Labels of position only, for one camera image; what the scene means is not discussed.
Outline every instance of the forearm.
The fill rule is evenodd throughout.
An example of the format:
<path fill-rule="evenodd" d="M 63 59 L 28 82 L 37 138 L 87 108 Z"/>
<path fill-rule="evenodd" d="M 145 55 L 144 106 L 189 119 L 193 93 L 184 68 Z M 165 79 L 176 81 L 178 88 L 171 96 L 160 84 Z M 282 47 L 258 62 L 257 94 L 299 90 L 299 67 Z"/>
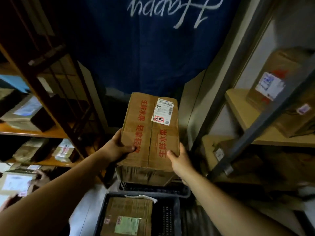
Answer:
<path fill-rule="evenodd" d="M 295 235 L 278 222 L 230 197 L 194 170 L 188 172 L 184 180 L 224 236 Z"/>
<path fill-rule="evenodd" d="M 107 165 L 96 152 L 10 206 L 0 213 L 1 235 L 57 235 L 92 186 L 95 176 Z"/>

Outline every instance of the person's right arm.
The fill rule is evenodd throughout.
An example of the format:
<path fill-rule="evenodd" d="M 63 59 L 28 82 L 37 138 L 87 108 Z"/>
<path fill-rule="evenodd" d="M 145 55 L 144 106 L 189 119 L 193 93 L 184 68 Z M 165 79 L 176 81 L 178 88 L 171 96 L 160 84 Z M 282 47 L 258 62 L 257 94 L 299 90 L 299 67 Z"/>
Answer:
<path fill-rule="evenodd" d="M 294 232 L 273 219 L 230 197 L 191 165 L 185 147 L 180 155 L 167 152 L 174 172 L 190 187 L 211 221 L 224 236 L 293 236 Z"/>

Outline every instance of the green shipping label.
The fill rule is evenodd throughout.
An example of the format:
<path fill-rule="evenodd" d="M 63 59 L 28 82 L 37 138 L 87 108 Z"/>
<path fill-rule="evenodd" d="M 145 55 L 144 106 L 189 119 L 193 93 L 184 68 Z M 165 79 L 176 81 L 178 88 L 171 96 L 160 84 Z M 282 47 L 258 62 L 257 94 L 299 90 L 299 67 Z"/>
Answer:
<path fill-rule="evenodd" d="M 140 218 L 118 216 L 115 227 L 116 234 L 137 235 Z"/>

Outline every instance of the person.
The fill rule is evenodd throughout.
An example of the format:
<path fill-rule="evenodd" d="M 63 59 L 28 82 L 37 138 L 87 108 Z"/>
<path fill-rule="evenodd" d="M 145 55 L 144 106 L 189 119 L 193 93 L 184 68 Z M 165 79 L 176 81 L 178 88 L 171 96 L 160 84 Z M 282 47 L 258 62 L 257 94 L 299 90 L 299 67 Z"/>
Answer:
<path fill-rule="evenodd" d="M 99 172 L 123 154 L 135 150 L 134 146 L 121 146 L 120 137 L 121 130 L 77 166 L 4 209 L 0 213 L 1 236 L 58 235 Z M 222 235 L 295 235 L 278 222 L 230 197 L 200 175 L 192 167 L 183 144 L 180 143 L 179 156 L 171 151 L 167 156 L 174 172 L 190 187 Z"/>

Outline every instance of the plastic crate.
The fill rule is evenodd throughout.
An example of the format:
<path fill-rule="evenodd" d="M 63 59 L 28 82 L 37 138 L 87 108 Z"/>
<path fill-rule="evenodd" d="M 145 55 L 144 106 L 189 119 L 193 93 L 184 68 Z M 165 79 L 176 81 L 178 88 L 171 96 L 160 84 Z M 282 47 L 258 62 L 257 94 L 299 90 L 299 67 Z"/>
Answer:
<path fill-rule="evenodd" d="M 171 183 L 167 186 L 148 186 L 121 182 L 119 189 L 124 192 L 133 192 L 134 194 L 173 196 L 180 198 L 188 198 L 191 194 L 190 188 L 182 183 Z"/>
<path fill-rule="evenodd" d="M 122 194 L 109 193 L 104 199 L 94 236 L 100 236 L 108 201 L 111 197 L 125 197 Z M 156 197 L 152 206 L 151 236 L 181 236 L 180 202 L 178 197 Z"/>

